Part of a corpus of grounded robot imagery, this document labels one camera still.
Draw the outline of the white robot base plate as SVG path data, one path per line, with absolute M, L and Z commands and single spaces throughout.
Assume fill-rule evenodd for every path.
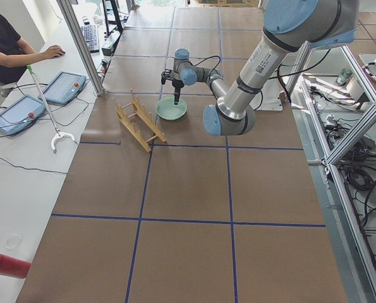
M 282 111 L 280 86 L 277 79 L 265 83 L 262 91 L 255 96 L 252 107 L 258 110 Z

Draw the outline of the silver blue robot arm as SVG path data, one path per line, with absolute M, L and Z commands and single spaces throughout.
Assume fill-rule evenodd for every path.
M 186 49 L 177 49 L 172 69 L 161 74 L 171 81 L 174 101 L 180 90 L 196 82 L 206 83 L 217 102 L 203 111 L 203 126 L 212 136 L 242 135 L 255 124 L 250 102 L 289 53 L 303 44 L 311 49 L 331 49 L 354 41 L 359 1 L 294 0 L 268 1 L 262 38 L 235 82 L 227 85 L 217 69 L 200 68 L 189 60 Z

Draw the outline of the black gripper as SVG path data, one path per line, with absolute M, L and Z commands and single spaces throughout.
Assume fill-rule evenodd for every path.
M 181 80 L 173 79 L 172 86 L 174 87 L 174 105 L 179 104 L 179 94 L 181 89 L 184 87 L 184 83 Z

